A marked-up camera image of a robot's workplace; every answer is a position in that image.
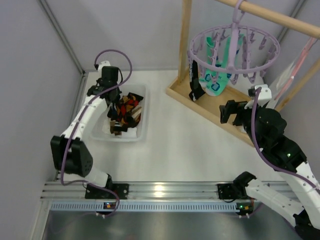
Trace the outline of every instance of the gray wall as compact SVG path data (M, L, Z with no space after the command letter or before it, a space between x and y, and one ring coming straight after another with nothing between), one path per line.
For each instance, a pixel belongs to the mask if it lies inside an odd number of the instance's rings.
M0 32L0 238L24 240L80 74L36 0L2 0Z
M84 69L93 69L102 49L119 49L129 55L135 69L178 67L182 0L47 0ZM286 15L297 0L250 0ZM194 0L189 37L210 27L230 24L233 8L214 0ZM277 36L282 27L246 14L243 24ZM252 53L253 61L265 59ZM126 60L112 55L112 64Z
M309 0L298 19L320 26L320 1ZM270 84L287 65L295 59L308 40L308 36L290 30L281 44L281 54L266 77ZM295 81L307 72L311 65L320 57L320 42L311 49L303 63ZM320 72L309 80L299 93L281 111L282 117L287 121L285 134L296 141L307 156L313 172L320 179Z

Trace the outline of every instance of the pile of socks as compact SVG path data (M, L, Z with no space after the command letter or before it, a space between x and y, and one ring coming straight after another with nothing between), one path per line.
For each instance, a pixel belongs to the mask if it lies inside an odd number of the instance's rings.
M112 103L109 111L110 133L116 136L135 138L137 137L137 125L141 120L142 107L139 105L144 97L129 92L117 103Z

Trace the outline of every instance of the wooden dowel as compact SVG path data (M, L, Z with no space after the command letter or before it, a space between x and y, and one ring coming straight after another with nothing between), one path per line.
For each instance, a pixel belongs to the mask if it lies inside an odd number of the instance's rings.
M237 0L216 0L217 2L235 7ZM290 16L286 16L282 13L272 11L270 9L264 8L262 6L244 1L241 3L240 10L260 17L262 19L268 20L270 22L282 25L289 29L298 31L300 33L306 34L310 37L320 39L320 27L303 22L301 20L295 19Z
M320 57L310 67L306 74L301 78L300 81L294 86L294 88L288 93L288 95L276 106L275 110L278 112L283 109L288 102L301 90L301 88L320 70Z
M178 84L185 78L192 0L182 1L182 24L180 33Z

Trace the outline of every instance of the tabletop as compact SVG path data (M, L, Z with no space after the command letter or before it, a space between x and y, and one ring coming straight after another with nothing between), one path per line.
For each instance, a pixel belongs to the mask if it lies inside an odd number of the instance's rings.
M262 181L281 181L252 146L166 95L177 74L176 70L132 73L128 82L146 84L149 90L146 136L138 142L86 141L94 166L114 181L232 181L244 171ZM98 77L98 72L88 74L83 97ZM250 83L245 81L235 87L246 91Z

